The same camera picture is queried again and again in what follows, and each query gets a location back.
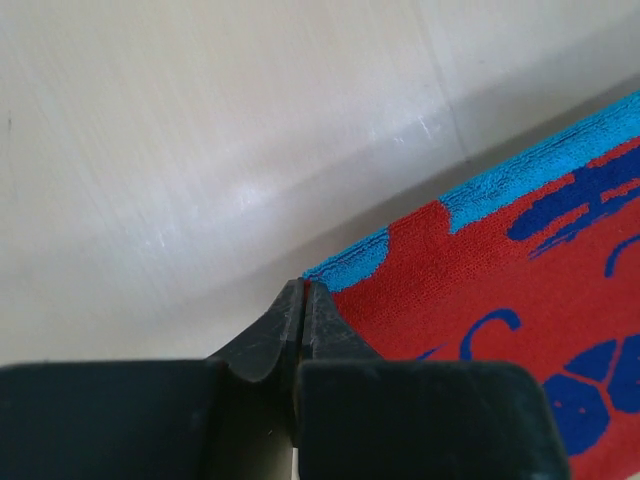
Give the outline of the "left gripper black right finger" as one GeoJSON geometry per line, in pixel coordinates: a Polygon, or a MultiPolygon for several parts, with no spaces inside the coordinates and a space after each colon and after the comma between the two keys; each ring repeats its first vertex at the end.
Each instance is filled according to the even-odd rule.
{"type": "Polygon", "coordinates": [[[566,479],[541,386],[505,362],[387,361],[308,289],[296,373],[303,479],[566,479]]]}

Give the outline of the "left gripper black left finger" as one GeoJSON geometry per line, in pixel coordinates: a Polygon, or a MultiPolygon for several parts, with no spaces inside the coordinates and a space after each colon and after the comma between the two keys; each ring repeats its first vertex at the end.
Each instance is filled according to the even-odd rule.
{"type": "Polygon", "coordinates": [[[288,479],[304,283],[202,359],[1,370],[5,479],[288,479]]]}

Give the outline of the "red blue cat towel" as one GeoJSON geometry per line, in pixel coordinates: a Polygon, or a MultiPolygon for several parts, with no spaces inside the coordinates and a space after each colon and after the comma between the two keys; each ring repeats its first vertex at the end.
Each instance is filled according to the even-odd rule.
{"type": "Polygon", "coordinates": [[[639,97],[306,271],[387,359],[503,360],[543,386],[576,479],[639,471],[639,97]]]}

